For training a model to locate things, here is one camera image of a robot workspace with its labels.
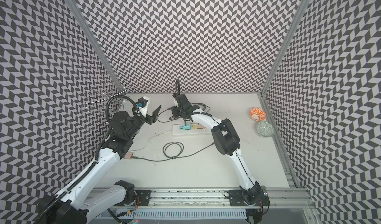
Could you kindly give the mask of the teal usb charger plug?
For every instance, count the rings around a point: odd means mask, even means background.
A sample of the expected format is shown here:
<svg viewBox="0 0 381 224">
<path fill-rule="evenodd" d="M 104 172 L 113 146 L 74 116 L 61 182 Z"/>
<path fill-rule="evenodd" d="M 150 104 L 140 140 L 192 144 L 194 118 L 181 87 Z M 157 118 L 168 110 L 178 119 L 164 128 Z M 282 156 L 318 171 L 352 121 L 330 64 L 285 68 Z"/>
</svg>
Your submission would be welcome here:
<svg viewBox="0 0 381 224">
<path fill-rule="evenodd" d="M 190 123 L 187 123 L 183 126 L 183 129 L 184 130 L 191 130 L 191 124 Z"/>
</svg>

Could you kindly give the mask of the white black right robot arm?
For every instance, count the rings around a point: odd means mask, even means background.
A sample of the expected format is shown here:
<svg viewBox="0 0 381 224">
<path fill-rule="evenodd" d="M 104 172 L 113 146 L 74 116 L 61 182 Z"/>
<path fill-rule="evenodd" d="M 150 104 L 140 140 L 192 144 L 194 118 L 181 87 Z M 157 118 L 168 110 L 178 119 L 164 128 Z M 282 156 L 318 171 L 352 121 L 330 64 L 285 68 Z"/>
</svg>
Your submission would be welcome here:
<svg viewBox="0 0 381 224">
<path fill-rule="evenodd" d="M 173 94 L 175 106 L 172 114 L 175 118 L 196 122 L 211 131 L 216 149 L 227 156 L 238 177 L 244 202 L 249 206 L 265 205 L 264 195 L 259 182 L 251 174 L 241 152 L 240 138 L 229 119 L 218 119 L 204 112 L 199 106 L 192 105 L 185 94 L 181 93 L 180 80 L 175 82 Z"/>
</svg>

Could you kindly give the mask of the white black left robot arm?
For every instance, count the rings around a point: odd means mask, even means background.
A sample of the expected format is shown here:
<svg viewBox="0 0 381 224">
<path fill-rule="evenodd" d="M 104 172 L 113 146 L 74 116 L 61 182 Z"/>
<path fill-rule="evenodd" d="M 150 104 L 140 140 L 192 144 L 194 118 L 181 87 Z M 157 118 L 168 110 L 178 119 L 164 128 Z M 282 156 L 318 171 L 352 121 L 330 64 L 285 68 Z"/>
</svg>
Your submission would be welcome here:
<svg viewBox="0 0 381 224">
<path fill-rule="evenodd" d="M 142 126 L 157 121 L 161 108 L 149 115 L 149 104 L 148 97 L 135 102 L 124 95 L 113 96 L 107 101 L 105 118 L 109 129 L 93 160 L 55 195 L 40 199 L 34 223 L 88 224 L 115 204 L 135 201 L 134 185 L 122 180 L 91 199 L 87 197 L 105 174 L 125 157 Z"/>
</svg>

